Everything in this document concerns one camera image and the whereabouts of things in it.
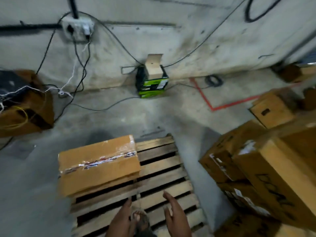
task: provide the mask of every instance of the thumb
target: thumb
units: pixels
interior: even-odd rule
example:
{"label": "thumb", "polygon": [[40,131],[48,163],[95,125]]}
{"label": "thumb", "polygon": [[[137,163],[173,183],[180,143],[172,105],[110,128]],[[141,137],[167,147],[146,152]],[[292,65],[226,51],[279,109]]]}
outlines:
{"label": "thumb", "polygon": [[164,207],[164,212],[165,212],[167,228],[170,229],[172,227],[172,217],[171,217],[169,208],[168,207]]}

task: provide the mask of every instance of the clear tape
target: clear tape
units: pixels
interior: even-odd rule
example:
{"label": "clear tape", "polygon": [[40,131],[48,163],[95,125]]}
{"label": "clear tape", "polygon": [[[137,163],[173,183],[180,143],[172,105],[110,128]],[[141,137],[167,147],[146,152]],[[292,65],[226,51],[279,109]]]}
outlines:
{"label": "clear tape", "polygon": [[212,160],[215,162],[215,164],[217,164],[217,166],[219,167],[219,169],[231,180],[231,181],[234,181],[226,172],[226,169],[225,167],[223,166],[220,166],[216,160],[215,160],[215,156],[213,154],[210,154],[210,157],[212,158]]}
{"label": "clear tape", "polygon": [[128,157],[132,157],[132,156],[135,156],[136,155],[136,151],[132,151],[132,152],[127,152],[127,153],[123,153],[123,154],[120,154],[120,155],[116,155],[116,156],[112,156],[112,157],[105,157],[105,156],[102,156],[100,157],[99,159],[95,160],[95,161],[83,161],[82,163],[76,165],[76,166],[73,166],[71,168],[67,168],[63,171],[59,171],[59,174],[69,174],[69,173],[72,173],[76,170],[78,170],[80,167],[82,167],[83,170],[87,170],[87,169],[90,169],[91,167],[95,167],[95,166],[98,166],[99,164],[102,164],[102,163],[106,163],[106,162],[110,162],[110,161],[113,161],[119,157],[124,157],[124,158],[128,158]]}

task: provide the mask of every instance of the power outlet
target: power outlet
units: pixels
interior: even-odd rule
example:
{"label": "power outlet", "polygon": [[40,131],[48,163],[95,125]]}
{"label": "power outlet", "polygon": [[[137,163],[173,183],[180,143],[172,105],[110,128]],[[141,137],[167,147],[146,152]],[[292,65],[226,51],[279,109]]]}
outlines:
{"label": "power outlet", "polygon": [[89,17],[74,19],[67,16],[62,19],[61,25],[67,39],[75,39],[77,42],[87,41],[94,29],[94,22]]}

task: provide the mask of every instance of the gray floor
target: gray floor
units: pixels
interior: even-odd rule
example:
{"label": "gray floor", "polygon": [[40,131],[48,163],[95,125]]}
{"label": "gray floor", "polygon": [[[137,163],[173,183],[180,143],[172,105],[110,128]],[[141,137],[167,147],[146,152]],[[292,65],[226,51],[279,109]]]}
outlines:
{"label": "gray floor", "polygon": [[[269,72],[238,75],[227,76],[219,89],[203,90],[210,102],[219,106],[285,86]],[[134,87],[119,87],[78,94],[74,103],[102,109],[130,96]],[[64,103],[56,99],[57,114]],[[196,89],[180,85],[158,98],[130,99],[104,112],[70,106],[53,129],[15,138],[0,152],[0,236],[70,236],[70,202],[57,194],[58,153],[127,134],[136,140],[174,136],[207,220],[218,228],[234,209],[198,159],[220,134],[253,118],[250,106],[211,112]]]}

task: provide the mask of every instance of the foot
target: foot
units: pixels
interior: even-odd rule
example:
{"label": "foot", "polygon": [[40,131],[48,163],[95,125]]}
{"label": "foot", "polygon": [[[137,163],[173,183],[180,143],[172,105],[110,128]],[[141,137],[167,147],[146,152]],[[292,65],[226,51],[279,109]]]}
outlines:
{"label": "foot", "polygon": [[135,211],[132,218],[136,221],[136,231],[142,232],[150,227],[149,219],[145,212]]}

